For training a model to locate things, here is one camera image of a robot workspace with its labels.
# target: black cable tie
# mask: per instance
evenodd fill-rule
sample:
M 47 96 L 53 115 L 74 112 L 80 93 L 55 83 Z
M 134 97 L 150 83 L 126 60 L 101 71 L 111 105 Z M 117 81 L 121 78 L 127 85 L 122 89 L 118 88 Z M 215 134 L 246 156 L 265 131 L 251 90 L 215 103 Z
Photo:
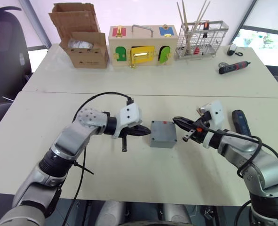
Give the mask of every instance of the black cable tie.
M 76 162 L 76 161 L 73 163 L 73 165 L 74 166 L 78 166 L 79 168 L 84 169 L 86 172 L 89 172 L 90 174 L 94 175 L 94 173 L 92 171 L 90 171 L 89 169 L 83 167 L 82 165 L 79 165 L 78 162 Z
M 241 52 L 238 52 L 238 53 L 235 53 L 237 56 L 243 56 L 243 53 L 241 53 Z

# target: gray plastic box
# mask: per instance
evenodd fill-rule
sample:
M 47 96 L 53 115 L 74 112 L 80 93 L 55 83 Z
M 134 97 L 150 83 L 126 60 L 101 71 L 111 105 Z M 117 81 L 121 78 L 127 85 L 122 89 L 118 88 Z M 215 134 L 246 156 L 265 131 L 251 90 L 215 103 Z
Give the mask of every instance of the gray plastic box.
M 176 144 L 175 124 L 172 121 L 152 121 L 150 147 L 173 148 Z

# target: open cardboard box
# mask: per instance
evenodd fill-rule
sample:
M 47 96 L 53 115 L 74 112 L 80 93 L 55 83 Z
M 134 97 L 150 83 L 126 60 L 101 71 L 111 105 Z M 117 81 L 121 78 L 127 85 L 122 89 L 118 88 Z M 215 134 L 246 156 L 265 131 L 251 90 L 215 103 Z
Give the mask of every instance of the open cardboard box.
M 70 38 L 87 41 L 94 46 L 91 50 L 86 48 L 69 48 Z M 76 68 L 106 68 L 108 53 L 105 43 L 105 34 L 99 32 L 71 32 L 70 37 L 62 38 L 59 44 L 69 55 Z

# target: wire rack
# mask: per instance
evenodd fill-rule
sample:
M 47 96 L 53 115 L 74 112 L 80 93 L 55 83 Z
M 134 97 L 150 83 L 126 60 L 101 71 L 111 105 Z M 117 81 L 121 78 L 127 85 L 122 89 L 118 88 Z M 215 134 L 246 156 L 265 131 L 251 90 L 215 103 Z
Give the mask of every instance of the wire rack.
M 209 30 L 204 30 L 205 22 L 209 23 Z M 184 24 L 181 26 L 176 46 L 178 57 L 215 56 L 229 29 L 228 25 L 223 21 L 200 21 L 196 30 L 192 31 L 194 25 L 195 23 L 187 23 L 187 30 Z

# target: yellow door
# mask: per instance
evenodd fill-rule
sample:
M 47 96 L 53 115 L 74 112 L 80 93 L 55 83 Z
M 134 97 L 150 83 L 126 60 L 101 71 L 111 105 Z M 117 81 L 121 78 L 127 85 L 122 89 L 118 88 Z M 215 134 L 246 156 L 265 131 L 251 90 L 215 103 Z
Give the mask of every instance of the yellow door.
M 131 63 L 145 63 L 153 60 L 154 46 L 140 46 L 131 48 Z

